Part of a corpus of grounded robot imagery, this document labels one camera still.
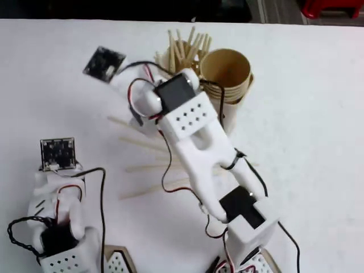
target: white table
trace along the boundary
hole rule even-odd
[[[259,164],[300,244],[301,271],[363,267],[364,28],[196,25],[213,37],[212,48],[237,49],[253,66],[255,83],[231,138]],[[126,167],[157,164],[155,156],[166,154],[121,142],[152,143],[107,120],[130,117],[125,100],[82,74],[99,45],[130,60],[151,59],[167,47],[168,28],[187,36],[191,24],[0,20],[1,272],[40,271],[31,253],[10,243],[6,228],[27,213],[44,138],[75,137],[78,160],[107,169],[106,243],[127,246],[138,272],[203,272],[221,250],[220,240],[204,235],[205,216],[189,193],[119,200],[159,184],[163,171]],[[86,207],[100,229],[99,182],[99,175],[88,177]],[[15,232],[29,242],[26,225]],[[295,272],[296,250],[281,230],[268,249],[283,272]]]

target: circuit board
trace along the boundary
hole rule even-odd
[[[125,55],[98,47],[84,69],[84,74],[109,83],[125,59]]]
[[[50,171],[51,165],[55,164],[59,165],[59,170],[76,168],[74,138],[42,139],[40,151],[43,172]]]

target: red chair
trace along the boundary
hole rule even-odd
[[[359,10],[364,5],[364,0],[306,0],[302,13],[310,19],[320,16],[322,9],[327,7],[347,7],[354,9],[352,18],[359,16]]]

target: brown paper cup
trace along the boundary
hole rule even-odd
[[[217,49],[209,52],[200,63],[202,78],[219,83],[225,88],[224,129],[231,132],[236,124],[238,107],[254,81],[248,59],[233,49]],[[217,112],[220,109],[221,90],[217,86],[205,85]]]

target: black wire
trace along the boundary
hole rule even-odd
[[[218,114],[218,119],[220,120],[221,127],[224,128],[224,100],[225,100],[225,88],[220,85],[217,82],[214,81],[207,81],[207,80],[200,80],[200,83],[202,84],[212,84],[216,85],[221,90],[221,96],[220,96],[220,109]]]
[[[131,67],[136,67],[138,65],[143,65],[143,64],[150,64],[150,65],[153,65],[155,67],[157,67],[159,70],[167,73],[168,75],[170,76],[174,76],[175,74],[172,73],[171,71],[165,69],[164,67],[160,66],[159,64],[156,64],[155,62],[153,61],[136,61],[134,63],[131,63],[131,64],[128,64],[126,67],[124,67],[123,69],[121,69],[120,71],[118,71],[116,73],[116,75],[119,75],[121,74],[122,72],[124,72],[125,70],[127,70],[128,68],[131,68]],[[208,81],[208,80],[200,80],[200,83],[203,83],[203,84],[212,84],[212,85],[216,85],[217,87],[219,87],[221,89],[221,98],[220,98],[220,109],[219,109],[219,120],[220,120],[220,124],[221,124],[221,127],[224,128],[224,122],[223,122],[223,119],[224,119],[224,99],[225,99],[225,88],[223,86],[221,86],[219,83],[217,82],[214,82],[214,81]]]
[[[188,191],[192,192],[192,194],[195,196],[195,198],[197,198],[197,200],[199,201],[200,205],[202,205],[201,199],[198,197],[198,195],[191,188],[188,188],[188,187],[180,187],[180,188],[173,189],[173,190],[170,190],[170,191],[166,189],[166,186],[164,185],[164,178],[166,177],[167,172],[171,168],[171,164],[172,164],[172,151],[171,151],[171,148],[170,148],[170,146],[168,144],[167,138],[164,136],[164,134],[162,132],[160,132],[160,134],[162,135],[162,137],[164,139],[164,142],[166,143],[166,146],[167,146],[167,149],[168,149],[168,153],[169,153],[168,166],[167,166],[167,168],[164,171],[163,176],[162,176],[162,188],[163,188],[163,190],[165,192],[168,192],[168,193],[178,192],[178,191],[182,191],[182,190],[188,190]],[[210,225],[210,215],[207,214],[207,224],[206,224],[206,227],[205,227],[205,233],[206,233],[206,235],[208,237],[210,237],[210,238],[213,238],[213,239],[219,239],[222,236],[224,236],[225,231],[222,234],[220,234],[220,235],[210,235],[209,232],[208,232],[209,225]]]
[[[261,178],[259,173],[255,170],[255,168],[250,164],[250,162],[245,157],[244,157],[244,159],[245,159],[246,163],[248,164],[249,168],[251,169],[251,171],[257,176],[258,180],[262,184],[263,189],[264,189],[264,195],[266,197],[268,197],[268,189],[267,189],[266,183],[263,181],[263,179]],[[295,247],[297,249],[297,261],[296,261],[297,264],[296,265],[297,265],[297,273],[300,273],[300,256],[301,256],[300,247],[299,247],[298,243],[296,242],[296,240],[293,238],[293,236],[287,231],[287,229],[285,229],[285,227],[283,226],[283,224],[280,221],[278,221],[278,225],[284,231],[284,233],[289,237],[289,239],[292,241],[292,243],[295,245]]]
[[[100,211],[101,211],[101,221],[102,221],[102,241],[101,241],[101,273],[104,273],[104,255],[105,255],[105,234],[106,234],[106,226],[105,226],[105,216],[104,216],[104,186],[105,186],[105,177],[106,170],[104,168],[94,168],[89,169],[88,171],[79,172],[72,177],[80,177],[87,175],[92,172],[102,171],[102,180],[101,180],[101,188],[100,188]]]
[[[45,226],[47,228],[50,228],[51,226],[53,226],[55,224],[55,222],[54,222],[54,219],[51,219],[48,217],[46,218],[46,217],[39,217],[39,216],[27,216],[27,217],[22,217],[22,218],[13,220],[7,227],[7,233],[9,235],[10,242],[28,250],[28,251],[31,251],[36,256],[37,262],[40,263],[39,258],[43,257],[44,254],[39,253],[32,245],[26,245],[25,243],[19,242],[13,236],[13,226],[20,222],[26,222],[29,220],[42,222],[43,224],[45,224]]]
[[[164,67],[160,66],[159,64],[156,64],[156,63],[155,63],[155,62],[153,62],[153,61],[136,61],[136,62],[134,62],[134,63],[128,64],[126,67],[124,67],[123,69],[121,69],[120,71],[118,71],[118,72],[116,73],[116,75],[121,74],[122,72],[124,72],[124,71],[125,71],[125,70],[127,70],[128,68],[136,67],[136,66],[138,66],[138,65],[142,65],[142,64],[150,64],[150,65],[153,65],[153,66],[157,67],[159,70],[161,70],[161,71],[163,71],[163,72],[167,73],[167,74],[168,74],[168,75],[170,75],[170,76],[174,76],[174,75],[175,75],[174,73],[172,73],[172,72],[168,71],[167,69],[165,69]]]
[[[301,250],[300,247],[298,245],[298,243],[296,242],[296,240],[292,237],[292,235],[290,235],[290,233],[287,231],[287,229],[285,229],[285,227],[283,226],[283,224],[278,221],[278,225],[280,226],[280,228],[284,231],[284,233],[289,237],[289,239],[291,239],[292,243],[295,245],[296,249],[297,249],[297,273],[300,273],[300,255],[301,255]]]

